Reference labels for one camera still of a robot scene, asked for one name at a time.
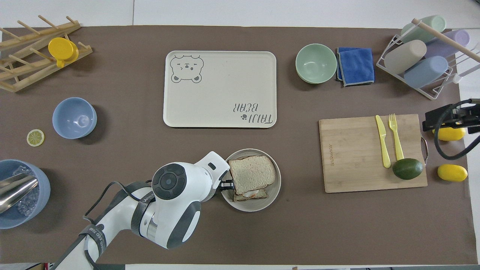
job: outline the sandwich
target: sandwich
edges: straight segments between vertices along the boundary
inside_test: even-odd
[[[266,156],[248,156],[229,160],[230,174],[235,186],[234,201],[267,198],[265,187],[275,181],[275,167]],[[244,196],[249,191],[258,192],[254,196]]]

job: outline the lemon slice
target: lemon slice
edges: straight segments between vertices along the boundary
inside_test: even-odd
[[[43,131],[39,129],[34,129],[30,131],[27,135],[27,143],[33,147],[37,147],[43,143],[45,140],[45,135]]]

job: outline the cutting board handle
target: cutting board handle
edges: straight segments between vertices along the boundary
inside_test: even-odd
[[[428,145],[427,145],[427,140],[425,140],[425,138],[420,137],[421,141],[423,142],[423,144],[425,145],[425,157],[423,158],[423,160],[425,161],[425,166],[427,165],[427,159],[428,159]]]

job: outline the green bowl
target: green bowl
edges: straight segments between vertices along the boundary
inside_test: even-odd
[[[298,75],[309,84],[328,81],[335,74],[336,65],[336,57],[332,50],[316,43],[303,47],[295,59]]]

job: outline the lemon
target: lemon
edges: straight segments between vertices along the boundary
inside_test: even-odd
[[[443,164],[438,167],[438,176],[446,181],[461,182],[468,176],[467,170],[459,165]]]
[[[423,164],[416,159],[401,159],[393,164],[392,170],[398,178],[410,180],[421,174]]]
[[[30,131],[27,135],[27,143],[33,147],[37,147],[43,143],[45,140],[45,135],[43,131],[39,129],[34,129]]]
[[[438,139],[441,141],[457,141],[465,136],[466,130],[462,128],[444,127],[438,131]]]

